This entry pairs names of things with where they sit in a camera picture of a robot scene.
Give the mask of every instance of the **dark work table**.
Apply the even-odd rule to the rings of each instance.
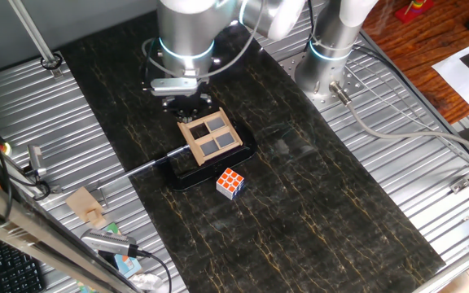
[[[151,13],[61,49],[126,170],[186,144],[141,91],[140,46],[157,34]],[[248,36],[227,28],[213,55],[228,62]],[[239,197],[214,179],[177,192],[156,169],[130,178],[191,293],[411,292],[444,265],[255,41],[205,90],[259,145],[234,167]],[[175,166],[191,168],[191,155]]]

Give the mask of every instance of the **black stand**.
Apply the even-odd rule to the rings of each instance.
[[[251,131],[242,124],[231,121],[234,129],[242,139],[243,145],[231,151],[208,160],[202,166],[184,175],[177,175],[171,165],[169,157],[164,157],[156,162],[157,168],[164,174],[168,185],[174,190],[186,190],[211,177],[219,177],[227,168],[250,159],[255,153],[257,144]]]

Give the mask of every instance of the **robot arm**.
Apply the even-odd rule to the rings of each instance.
[[[321,108],[331,104],[329,84],[344,82],[344,67],[357,35],[378,0],[330,0],[295,72],[296,84]]]
[[[204,75],[212,64],[214,38],[233,20],[273,40],[284,38],[305,0],[159,0],[157,14],[164,66],[177,77]]]

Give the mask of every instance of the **wooden grid frame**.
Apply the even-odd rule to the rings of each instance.
[[[224,125],[218,129],[214,129],[213,131],[208,125],[209,121],[215,120],[216,118],[220,118]],[[209,131],[209,134],[204,135],[201,138],[195,139],[193,137],[193,134],[191,133],[191,130],[194,127],[200,126],[200,125],[205,125]],[[193,153],[193,156],[195,157],[196,163],[198,163],[199,166],[205,163],[205,161],[210,160],[218,155],[221,155],[225,153],[226,151],[232,150],[235,147],[242,146],[243,142],[242,139],[240,139],[240,136],[236,133],[235,128],[229,121],[229,118],[227,118],[226,113],[222,108],[220,108],[220,111],[215,112],[211,115],[208,115],[206,117],[200,118],[198,120],[192,121],[190,123],[178,123],[178,128],[180,131],[182,131],[182,135],[186,139],[187,144],[189,145],[189,148],[191,149],[191,153]],[[233,138],[233,142],[224,146],[220,147],[220,144],[217,142],[218,137],[220,137],[223,134],[230,133],[231,137]],[[205,143],[208,142],[215,142],[217,145],[218,150],[214,151],[213,153],[209,155],[205,155],[204,152],[202,151],[202,147]]]

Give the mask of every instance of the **metal grating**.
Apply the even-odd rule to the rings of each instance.
[[[366,43],[363,37],[358,42]],[[291,63],[292,59],[301,56],[281,62],[286,72],[294,72],[297,62]],[[424,130],[423,125],[427,125],[448,132],[446,122],[378,60],[354,51],[347,68],[381,97],[365,86],[351,95],[357,112],[371,128],[383,133],[407,133]],[[469,251],[469,190],[456,195],[449,188],[469,172],[468,154],[460,146],[452,145],[450,149],[438,138],[371,137],[341,103],[323,109],[321,114],[446,264]]]
[[[27,145],[38,144],[48,175],[45,179],[63,188],[42,206],[75,235],[90,228],[64,202],[75,190],[98,180],[123,173],[124,169],[85,100],[67,64],[64,77],[54,80],[39,59],[0,72],[0,134],[12,145],[12,159],[21,167],[28,163]],[[123,234],[137,239],[143,249],[162,259],[172,274],[173,292],[187,292],[155,226],[128,179],[104,190],[110,208],[106,210],[98,193],[93,196],[105,208],[108,222],[116,222]],[[140,260],[146,273],[167,282],[166,272],[153,259]],[[42,266],[47,292],[79,292],[76,281],[66,274]]]

